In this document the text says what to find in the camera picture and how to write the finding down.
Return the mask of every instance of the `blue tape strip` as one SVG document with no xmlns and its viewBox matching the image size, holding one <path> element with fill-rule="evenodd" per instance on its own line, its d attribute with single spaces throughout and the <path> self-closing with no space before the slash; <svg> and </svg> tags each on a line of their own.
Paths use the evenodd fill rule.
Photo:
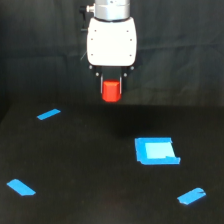
<svg viewBox="0 0 224 224">
<path fill-rule="evenodd" d="M 200 199 L 204 196 L 206 196 L 206 193 L 204 192 L 204 190 L 201 188 L 196 188 L 196 189 L 178 197 L 177 199 L 179 200 L 180 203 L 189 205 L 192 202 L 197 201 L 198 199 Z"/>
<path fill-rule="evenodd" d="M 165 159 L 166 157 L 175 157 L 171 143 L 145 143 L 148 159 Z"/>
<path fill-rule="evenodd" d="M 180 158 L 166 157 L 165 159 L 142 159 L 140 162 L 143 165 L 176 165 L 180 164 Z"/>
<path fill-rule="evenodd" d="M 171 138 L 138 138 L 135 139 L 137 161 L 143 165 L 172 165 L 180 164 L 181 159 L 177 157 L 166 157 L 162 159 L 148 159 L 146 143 L 172 143 Z"/>
<path fill-rule="evenodd" d="M 171 138 L 137 138 L 139 142 L 142 143 L 163 143 L 163 142 L 169 142 L 173 143 Z"/>
<path fill-rule="evenodd" d="M 36 193 L 17 179 L 10 181 L 9 183 L 7 183 L 7 185 L 21 196 L 34 195 Z"/>
<path fill-rule="evenodd" d="M 46 119 L 48 117 L 51 117 L 55 114 L 58 114 L 60 112 L 61 112 L 60 110 L 54 109 L 54 110 L 48 111 L 44 114 L 41 114 L 41 115 L 37 116 L 37 118 L 40 119 L 40 120 L 44 120 L 44 119 Z"/>
</svg>

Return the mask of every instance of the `blue tape square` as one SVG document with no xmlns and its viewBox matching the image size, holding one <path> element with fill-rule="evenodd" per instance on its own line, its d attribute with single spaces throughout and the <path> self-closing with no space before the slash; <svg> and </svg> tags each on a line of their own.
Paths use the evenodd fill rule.
<svg viewBox="0 0 224 224">
<path fill-rule="evenodd" d="M 179 202 L 181 204 L 189 205 L 192 202 L 195 202 L 204 196 L 206 196 L 206 193 L 204 192 L 204 190 L 201 188 L 196 188 L 196 189 L 178 197 L 177 199 L 179 200 Z"/>
<path fill-rule="evenodd" d="M 60 112 L 61 112 L 60 110 L 53 109 L 51 111 L 48 111 L 48 112 L 46 112 L 44 114 L 41 114 L 41 115 L 37 116 L 37 118 L 40 119 L 40 120 L 44 120 L 44 119 L 49 118 L 49 117 L 51 117 L 51 116 L 53 116 L 55 114 L 58 114 Z"/>
<path fill-rule="evenodd" d="M 180 164 L 175 157 L 171 138 L 138 138 L 135 139 L 137 161 L 144 165 Z"/>
<path fill-rule="evenodd" d="M 36 194 L 35 191 L 27 187 L 24 183 L 21 181 L 14 179 L 7 183 L 7 185 L 12 188 L 14 191 L 16 191 L 21 196 L 28 196 L 28 195 L 34 195 Z"/>
</svg>

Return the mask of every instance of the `blue paper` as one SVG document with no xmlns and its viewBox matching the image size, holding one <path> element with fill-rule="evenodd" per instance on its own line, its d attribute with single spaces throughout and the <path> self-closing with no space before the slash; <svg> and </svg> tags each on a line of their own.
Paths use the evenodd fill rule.
<svg viewBox="0 0 224 224">
<path fill-rule="evenodd" d="M 10 181 L 7 185 L 21 196 L 34 195 L 36 193 L 17 179 Z"/>
<path fill-rule="evenodd" d="M 206 193 L 204 192 L 204 190 L 201 188 L 196 188 L 196 189 L 180 196 L 177 199 L 179 200 L 180 203 L 189 205 L 192 202 L 197 201 L 198 199 L 200 199 L 204 196 L 206 196 Z"/>
<path fill-rule="evenodd" d="M 61 112 L 60 110 L 54 109 L 54 110 L 48 111 L 44 114 L 41 114 L 41 115 L 37 116 L 37 118 L 40 119 L 40 120 L 44 120 L 44 119 L 46 119 L 48 117 L 51 117 L 55 114 L 58 114 L 60 112 Z"/>
<path fill-rule="evenodd" d="M 171 143 L 171 138 L 135 139 L 137 161 L 144 165 L 180 164 L 180 158 L 175 157 Z"/>
</svg>

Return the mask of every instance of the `white robot housing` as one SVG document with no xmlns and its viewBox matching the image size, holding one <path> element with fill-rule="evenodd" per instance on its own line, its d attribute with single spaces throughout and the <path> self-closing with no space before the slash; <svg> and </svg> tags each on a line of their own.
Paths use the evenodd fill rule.
<svg viewBox="0 0 224 224">
<path fill-rule="evenodd" d="M 128 67 L 134 69 L 137 52 L 137 34 L 134 19 L 130 17 L 130 0 L 95 0 L 93 6 L 81 7 L 80 12 L 93 13 L 87 29 L 87 57 L 90 67 L 121 67 L 127 77 Z M 103 74 L 101 93 L 103 93 Z"/>
</svg>

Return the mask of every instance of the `red cylinder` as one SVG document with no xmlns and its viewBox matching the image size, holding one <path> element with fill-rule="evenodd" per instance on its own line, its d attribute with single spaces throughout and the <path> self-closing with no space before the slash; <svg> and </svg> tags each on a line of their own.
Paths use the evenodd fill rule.
<svg viewBox="0 0 224 224">
<path fill-rule="evenodd" d="M 121 99 L 121 84 L 117 80 L 107 80 L 103 82 L 103 100 L 115 103 Z"/>
</svg>

